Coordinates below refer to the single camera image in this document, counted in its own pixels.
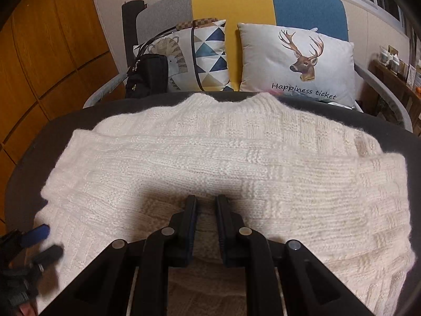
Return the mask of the person left hand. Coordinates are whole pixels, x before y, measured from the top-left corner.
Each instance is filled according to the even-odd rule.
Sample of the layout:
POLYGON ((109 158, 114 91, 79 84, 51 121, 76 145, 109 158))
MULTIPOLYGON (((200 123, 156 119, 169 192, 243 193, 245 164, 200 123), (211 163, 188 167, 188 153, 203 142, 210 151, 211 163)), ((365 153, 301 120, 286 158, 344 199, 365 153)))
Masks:
POLYGON ((17 316, 36 316, 36 310, 33 308, 31 303, 24 303, 19 305, 17 312, 17 316))

